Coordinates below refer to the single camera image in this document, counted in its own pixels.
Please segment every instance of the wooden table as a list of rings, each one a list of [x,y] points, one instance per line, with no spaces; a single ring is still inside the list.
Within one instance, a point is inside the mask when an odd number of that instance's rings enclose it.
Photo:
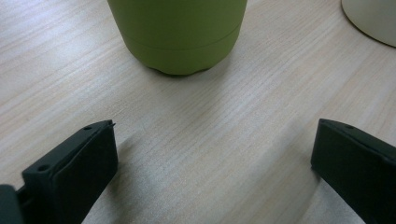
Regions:
[[[0,0],[0,179],[113,119],[120,168],[84,223],[362,223],[310,169],[319,118],[396,145],[396,50],[339,1],[249,0],[232,53],[163,76],[104,0]]]

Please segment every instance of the green cup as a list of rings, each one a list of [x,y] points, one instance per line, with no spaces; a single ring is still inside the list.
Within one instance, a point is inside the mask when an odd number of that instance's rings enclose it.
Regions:
[[[129,51],[145,66],[189,75],[219,63],[247,0],[107,0]]]

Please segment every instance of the table surface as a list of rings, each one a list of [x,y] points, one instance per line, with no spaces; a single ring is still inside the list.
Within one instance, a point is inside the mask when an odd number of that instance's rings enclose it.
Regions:
[[[0,0],[0,179],[113,119],[119,170],[84,223],[362,223],[310,156],[320,118],[396,145],[395,60],[339,1],[249,0],[227,58],[167,77],[104,0]]]

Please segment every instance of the wood grain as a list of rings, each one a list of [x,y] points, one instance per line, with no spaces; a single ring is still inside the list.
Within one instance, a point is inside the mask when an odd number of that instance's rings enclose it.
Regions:
[[[339,1],[249,0],[226,59],[167,77],[106,1],[0,0],[0,179],[113,119],[120,169],[84,223],[362,223],[309,160],[319,118],[396,145],[395,59]]]

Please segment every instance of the light wood surface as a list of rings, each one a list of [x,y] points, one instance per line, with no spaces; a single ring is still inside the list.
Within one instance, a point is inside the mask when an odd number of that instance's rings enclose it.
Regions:
[[[0,179],[113,119],[120,169],[84,223],[362,223],[310,169],[318,119],[396,145],[396,49],[339,1],[249,0],[232,53],[184,78],[125,48],[104,0],[0,0]]]

